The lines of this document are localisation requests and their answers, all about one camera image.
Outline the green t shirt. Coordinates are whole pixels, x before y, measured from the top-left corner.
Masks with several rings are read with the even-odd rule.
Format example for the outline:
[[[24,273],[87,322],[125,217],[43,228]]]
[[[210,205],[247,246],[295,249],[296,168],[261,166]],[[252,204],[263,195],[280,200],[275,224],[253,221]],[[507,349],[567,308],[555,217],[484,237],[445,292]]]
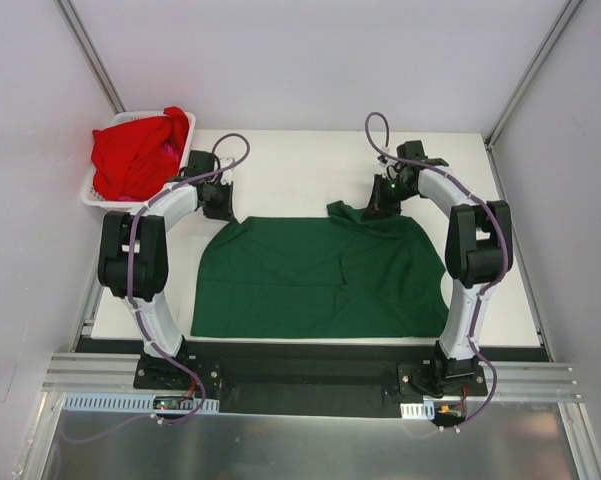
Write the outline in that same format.
[[[225,225],[199,263],[192,335],[439,336],[448,315],[445,268],[425,230],[406,216],[366,220],[341,201],[326,211]]]

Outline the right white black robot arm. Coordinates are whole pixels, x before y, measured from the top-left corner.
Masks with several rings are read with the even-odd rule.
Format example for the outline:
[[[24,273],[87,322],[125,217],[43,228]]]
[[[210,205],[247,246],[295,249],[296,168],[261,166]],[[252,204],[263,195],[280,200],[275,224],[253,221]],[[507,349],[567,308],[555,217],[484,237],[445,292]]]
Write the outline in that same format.
[[[451,173],[448,163],[425,154],[421,141],[406,141],[379,156],[385,172],[374,176],[366,220],[398,215],[401,203],[431,200],[448,219],[444,253],[453,279],[446,326],[430,363],[409,375],[416,392],[441,398],[479,374],[478,337],[488,302],[513,262],[511,210],[503,200],[485,202]]]

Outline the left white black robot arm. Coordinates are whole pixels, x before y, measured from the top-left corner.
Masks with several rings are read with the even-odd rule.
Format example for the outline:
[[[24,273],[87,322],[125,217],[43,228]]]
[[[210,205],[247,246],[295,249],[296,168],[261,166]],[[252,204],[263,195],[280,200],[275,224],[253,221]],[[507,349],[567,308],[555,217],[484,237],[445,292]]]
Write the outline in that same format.
[[[204,189],[229,190],[231,173],[244,162],[197,151],[207,171],[183,167],[158,192],[129,210],[110,210],[103,219],[97,266],[99,283],[129,311],[143,342],[141,362],[172,389],[185,386],[192,366],[185,359],[184,334],[166,300],[169,276],[167,233],[207,203]]]

